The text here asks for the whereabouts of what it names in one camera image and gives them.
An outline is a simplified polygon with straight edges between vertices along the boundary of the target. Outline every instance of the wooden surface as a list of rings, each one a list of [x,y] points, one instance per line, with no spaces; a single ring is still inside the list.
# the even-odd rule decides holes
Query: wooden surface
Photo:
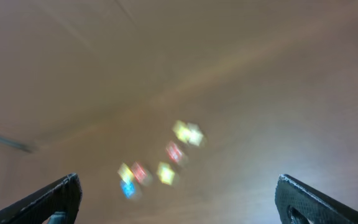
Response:
[[[275,21],[273,28],[249,39],[235,32],[243,18],[234,13],[221,24],[213,21],[216,29],[207,34],[216,39],[205,41],[212,52],[200,51],[205,55],[199,58],[186,55],[202,35],[180,39],[167,25],[180,24],[180,13],[157,23],[143,19],[147,6],[134,2],[122,5],[138,26],[166,31],[157,42],[165,41],[164,49],[178,59],[171,69],[188,74],[163,81],[154,94],[109,116],[38,138],[33,154],[0,146],[0,208],[77,172],[84,193],[77,223],[280,223],[274,204],[279,174],[358,210],[358,1],[277,3],[269,8],[273,15],[278,7],[276,17],[266,19],[266,26]],[[174,3],[159,6],[157,18],[179,10]],[[194,6],[189,16],[198,15],[197,7],[203,8]],[[205,17],[215,12],[205,9]],[[270,15],[256,14],[249,24]],[[237,24],[227,27],[231,22]],[[183,26],[191,31],[206,24]],[[224,32],[232,35],[218,35]],[[170,41],[189,47],[170,49]],[[212,48],[219,41],[225,47]],[[206,147],[186,149],[190,163],[178,171],[176,187],[155,181],[139,201],[126,200],[118,167],[140,161],[155,172],[159,161],[168,161],[164,147],[175,139],[177,119],[199,124]]]

